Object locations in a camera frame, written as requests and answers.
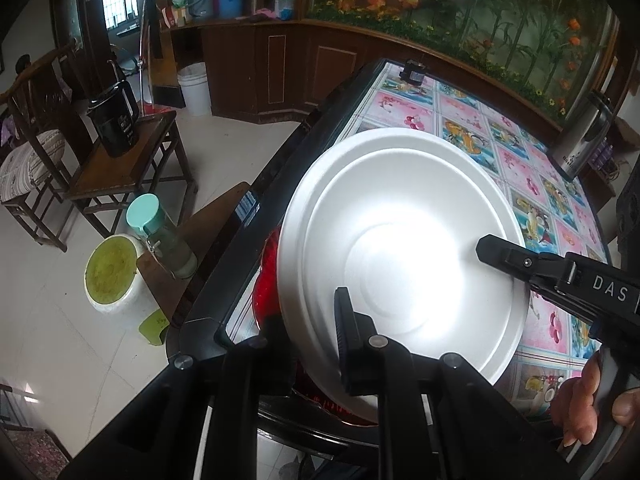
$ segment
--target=white bucket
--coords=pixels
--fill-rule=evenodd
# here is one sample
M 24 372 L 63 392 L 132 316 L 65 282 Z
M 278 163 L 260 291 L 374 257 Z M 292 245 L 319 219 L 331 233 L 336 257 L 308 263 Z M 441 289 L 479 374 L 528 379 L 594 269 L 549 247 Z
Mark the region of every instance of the white bucket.
M 211 115 L 211 98 L 204 62 L 178 70 L 178 83 L 191 115 Z
M 140 257 L 145 251 L 142 243 L 133 236 L 126 234 L 111 235 L 105 240 L 109 240 L 114 237 L 123 237 L 129 240 L 136 248 L 136 256 Z M 91 297 L 86 287 L 86 269 L 84 271 L 84 293 L 87 296 L 89 302 L 94 306 L 94 309 L 98 312 L 109 316 L 117 325 L 125 330 L 131 330 L 138 332 L 140 324 L 156 310 L 158 310 L 158 302 L 154 298 L 153 294 L 149 290 L 149 287 L 145 283 L 140 270 L 136 269 L 135 276 L 129 289 L 124 295 L 113 303 L 103 304 L 97 303 L 94 298 Z

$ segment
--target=fish tank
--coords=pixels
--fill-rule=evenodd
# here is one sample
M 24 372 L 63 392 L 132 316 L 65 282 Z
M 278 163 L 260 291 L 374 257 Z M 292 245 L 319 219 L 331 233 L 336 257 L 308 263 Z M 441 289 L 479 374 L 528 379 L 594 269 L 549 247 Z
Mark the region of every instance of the fish tank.
M 558 124 L 594 81 L 616 23 L 604 0 L 310 0 L 306 16 L 451 56 Z

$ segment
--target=floral tablecloth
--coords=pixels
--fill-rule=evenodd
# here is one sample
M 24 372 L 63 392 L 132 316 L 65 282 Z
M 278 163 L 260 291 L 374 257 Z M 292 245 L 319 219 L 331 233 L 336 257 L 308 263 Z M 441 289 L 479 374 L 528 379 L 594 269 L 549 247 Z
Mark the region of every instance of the floral tablecloth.
M 577 180 L 566 182 L 546 147 L 509 118 L 442 82 L 416 88 L 388 63 L 338 138 L 402 126 L 437 135 L 467 153 L 510 202 L 526 247 L 605 262 L 597 220 Z M 588 327 L 532 293 L 520 345 L 496 387 L 524 415 L 544 416 L 560 384 L 580 375 L 598 344 Z

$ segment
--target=human hand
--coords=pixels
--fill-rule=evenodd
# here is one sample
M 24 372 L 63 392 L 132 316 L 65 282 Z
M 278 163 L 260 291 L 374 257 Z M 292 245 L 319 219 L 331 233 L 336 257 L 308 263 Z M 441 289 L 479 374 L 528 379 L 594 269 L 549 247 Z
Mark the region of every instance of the human hand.
M 566 380 L 551 402 L 551 419 L 564 429 L 562 444 L 571 446 L 577 440 L 588 444 L 598 427 L 593 397 L 600 384 L 600 366 L 596 352 L 582 369 L 582 376 Z M 613 403 L 613 419 L 621 426 L 631 426 L 640 416 L 640 388 L 621 394 Z

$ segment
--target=metal screw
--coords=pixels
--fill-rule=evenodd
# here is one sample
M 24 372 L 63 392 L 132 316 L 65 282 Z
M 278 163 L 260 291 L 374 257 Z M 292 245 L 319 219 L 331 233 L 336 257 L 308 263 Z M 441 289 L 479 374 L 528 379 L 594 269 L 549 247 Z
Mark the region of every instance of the metal screw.
M 455 354 L 453 352 L 444 354 L 444 357 L 442 358 L 442 360 L 444 361 L 444 364 L 454 369 L 458 368 L 462 364 L 462 357 L 460 357 L 458 354 Z
M 373 346 L 373 348 L 384 348 L 389 344 L 389 339 L 383 335 L 372 335 L 369 338 L 369 344 Z
M 178 355 L 175 358 L 174 366 L 178 368 L 178 370 L 186 370 L 187 368 L 191 368 L 193 365 L 193 357 L 190 355 Z

